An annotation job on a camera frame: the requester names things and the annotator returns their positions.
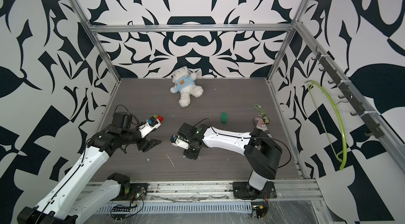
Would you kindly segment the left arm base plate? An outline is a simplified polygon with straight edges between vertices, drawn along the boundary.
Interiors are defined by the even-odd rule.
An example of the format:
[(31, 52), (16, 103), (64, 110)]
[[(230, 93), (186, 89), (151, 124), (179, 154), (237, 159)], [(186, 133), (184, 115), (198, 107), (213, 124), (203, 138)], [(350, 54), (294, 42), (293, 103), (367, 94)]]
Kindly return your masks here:
[(148, 187), (148, 183), (124, 184), (121, 186), (118, 196), (113, 198), (112, 201), (133, 202), (140, 200), (141, 197), (145, 197), (147, 195)]

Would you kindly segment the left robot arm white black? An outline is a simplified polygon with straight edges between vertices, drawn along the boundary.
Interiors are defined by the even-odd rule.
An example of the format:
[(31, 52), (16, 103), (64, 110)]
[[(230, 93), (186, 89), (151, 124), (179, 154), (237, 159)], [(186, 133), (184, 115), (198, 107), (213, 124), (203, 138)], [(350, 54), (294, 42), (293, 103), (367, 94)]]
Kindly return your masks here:
[(151, 118), (133, 123), (129, 112), (115, 112), (112, 123), (95, 133), (87, 142), (83, 154), (67, 175), (33, 208), (25, 207), (17, 217), (19, 224), (83, 224), (107, 202), (116, 198), (132, 200), (130, 178), (120, 173), (110, 175), (101, 187), (82, 200), (78, 196), (93, 175), (120, 149), (136, 145), (147, 152), (161, 142), (147, 140), (147, 135), (161, 126), (163, 118)]

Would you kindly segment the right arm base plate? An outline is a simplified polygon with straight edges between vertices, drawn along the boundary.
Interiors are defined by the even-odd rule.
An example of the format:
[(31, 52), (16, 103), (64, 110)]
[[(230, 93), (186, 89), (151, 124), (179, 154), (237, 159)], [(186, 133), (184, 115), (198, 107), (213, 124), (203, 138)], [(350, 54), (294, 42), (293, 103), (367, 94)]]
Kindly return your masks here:
[(257, 190), (250, 186), (248, 182), (233, 182), (233, 195), (241, 200), (255, 199), (275, 199), (277, 198), (276, 189), (273, 182), (267, 182), (263, 190)]

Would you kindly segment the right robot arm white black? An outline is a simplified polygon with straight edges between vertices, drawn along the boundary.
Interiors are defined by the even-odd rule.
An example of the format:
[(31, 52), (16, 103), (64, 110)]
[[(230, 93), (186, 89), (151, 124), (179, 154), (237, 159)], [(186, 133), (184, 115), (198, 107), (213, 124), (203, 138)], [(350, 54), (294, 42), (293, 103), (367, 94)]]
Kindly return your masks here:
[(188, 159), (198, 159), (202, 148), (219, 148), (243, 155), (253, 171), (248, 182), (233, 183), (234, 196), (256, 199), (270, 180), (276, 178), (283, 150), (264, 131), (231, 132), (210, 125), (191, 126), (184, 123), (171, 138), (172, 145), (184, 149)]

